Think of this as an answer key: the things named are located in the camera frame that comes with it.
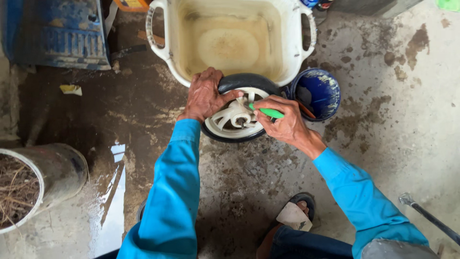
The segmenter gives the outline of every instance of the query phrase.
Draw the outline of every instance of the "basin handle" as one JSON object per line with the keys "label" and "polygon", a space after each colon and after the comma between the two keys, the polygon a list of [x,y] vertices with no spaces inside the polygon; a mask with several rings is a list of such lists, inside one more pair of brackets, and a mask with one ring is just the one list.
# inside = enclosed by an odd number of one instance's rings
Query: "basin handle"
{"label": "basin handle", "polygon": [[300,12],[304,13],[307,16],[308,22],[310,23],[310,36],[311,36],[310,46],[308,47],[308,50],[304,50],[302,48],[302,60],[305,60],[315,50],[316,23],[315,23],[315,18],[313,17],[313,13],[310,8],[308,8],[307,6],[303,4],[300,4]]}
{"label": "basin handle", "polygon": [[[153,32],[152,32],[152,19],[153,19],[153,13],[155,12],[155,9],[159,7],[163,9],[163,14],[165,18],[165,47],[159,48],[155,44],[155,40],[153,39]],[[163,59],[164,61],[168,60],[170,58],[169,55],[169,27],[168,27],[168,12],[167,12],[167,2],[166,0],[153,0],[150,3],[149,10],[147,12],[147,18],[145,19],[145,33],[147,34],[147,41],[150,44],[150,47],[152,48],[153,52]]]}

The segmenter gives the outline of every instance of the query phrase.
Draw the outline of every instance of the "metal rod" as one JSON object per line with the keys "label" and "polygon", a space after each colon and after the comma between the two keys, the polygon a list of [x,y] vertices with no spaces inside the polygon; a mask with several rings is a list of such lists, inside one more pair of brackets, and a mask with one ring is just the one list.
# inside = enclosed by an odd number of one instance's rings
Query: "metal rod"
{"label": "metal rod", "polygon": [[452,238],[455,241],[455,243],[457,243],[460,246],[460,235],[457,234],[455,231],[453,231],[446,224],[444,224],[441,221],[439,221],[439,219],[437,219],[431,213],[426,211],[424,208],[422,208],[422,206],[420,206],[417,202],[415,202],[408,193],[403,193],[401,196],[399,196],[399,201],[402,204],[406,204],[406,205],[414,208],[416,211],[418,211],[420,214],[422,214],[426,219],[428,219],[431,223],[433,223],[440,230],[442,230],[444,233],[446,233],[446,235],[448,235],[450,238]]}

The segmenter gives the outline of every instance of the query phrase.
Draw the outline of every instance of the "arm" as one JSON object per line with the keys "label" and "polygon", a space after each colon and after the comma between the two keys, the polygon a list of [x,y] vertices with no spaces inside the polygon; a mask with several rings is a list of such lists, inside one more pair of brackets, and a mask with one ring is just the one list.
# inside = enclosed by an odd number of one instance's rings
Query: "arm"
{"label": "arm", "polygon": [[337,204],[356,228],[354,258],[360,258],[363,248],[374,239],[428,246],[428,240],[377,189],[368,173],[326,147],[319,133],[305,126],[297,102],[271,95],[254,107],[277,109],[284,114],[273,123],[259,110],[256,112],[268,135],[294,145],[313,160]]}
{"label": "arm", "polygon": [[193,76],[185,110],[155,163],[142,221],[129,230],[117,258],[196,258],[200,125],[225,103],[243,95],[237,90],[220,95],[217,86],[222,76],[214,68]]}
{"label": "arm", "polygon": [[143,219],[129,230],[118,258],[196,257],[199,141],[200,122],[177,121],[165,152],[155,163]]}
{"label": "arm", "polygon": [[353,257],[373,239],[390,239],[428,246],[428,240],[374,185],[371,176],[327,148],[313,164],[332,196],[356,228]]}

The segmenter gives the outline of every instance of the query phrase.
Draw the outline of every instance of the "hay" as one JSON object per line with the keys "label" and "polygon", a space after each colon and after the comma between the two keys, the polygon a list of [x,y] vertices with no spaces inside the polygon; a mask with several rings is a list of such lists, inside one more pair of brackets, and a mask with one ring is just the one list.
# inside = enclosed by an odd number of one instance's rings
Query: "hay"
{"label": "hay", "polygon": [[0,229],[18,223],[32,210],[40,183],[30,167],[9,155],[0,155]]}

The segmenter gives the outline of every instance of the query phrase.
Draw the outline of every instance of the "toe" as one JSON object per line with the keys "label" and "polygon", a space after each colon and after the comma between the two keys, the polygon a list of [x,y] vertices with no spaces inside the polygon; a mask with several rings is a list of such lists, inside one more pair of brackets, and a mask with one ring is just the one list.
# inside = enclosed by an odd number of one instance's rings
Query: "toe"
{"label": "toe", "polygon": [[301,200],[297,203],[297,206],[299,206],[299,208],[304,211],[307,208],[307,202],[304,200]]}

